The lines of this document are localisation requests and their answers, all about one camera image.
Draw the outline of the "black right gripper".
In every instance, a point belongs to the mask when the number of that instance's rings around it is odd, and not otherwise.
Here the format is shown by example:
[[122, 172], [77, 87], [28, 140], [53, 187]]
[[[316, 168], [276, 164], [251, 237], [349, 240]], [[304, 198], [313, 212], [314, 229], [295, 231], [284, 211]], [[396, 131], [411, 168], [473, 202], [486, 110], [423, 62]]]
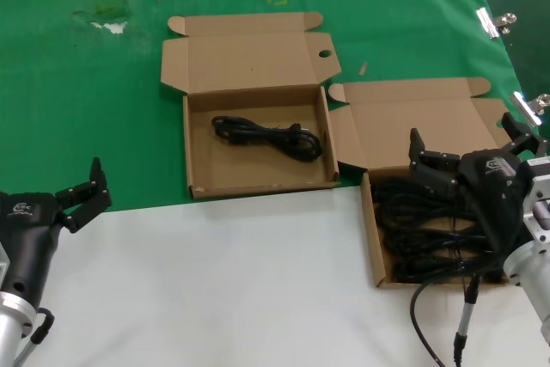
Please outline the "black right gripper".
[[507, 256], [521, 232], [523, 202], [515, 181], [524, 151], [535, 158], [547, 155], [549, 143], [506, 112], [501, 125], [510, 141], [501, 150], [478, 150], [462, 158], [427, 150], [417, 128], [410, 131], [409, 170], [414, 181], [444, 199], [461, 193], [478, 218], [493, 251]]

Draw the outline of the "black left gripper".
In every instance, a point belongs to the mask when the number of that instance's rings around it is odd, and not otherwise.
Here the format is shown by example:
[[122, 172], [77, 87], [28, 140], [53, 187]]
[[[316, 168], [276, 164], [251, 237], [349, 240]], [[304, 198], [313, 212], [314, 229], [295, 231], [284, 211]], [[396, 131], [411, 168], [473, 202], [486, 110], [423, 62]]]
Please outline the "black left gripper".
[[89, 180], [54, 195], [1, 194], [1, 245], [9, 266], [1, 291], [40, 303], [62, 225], [75, 234], [112, 206], [99, 157]]

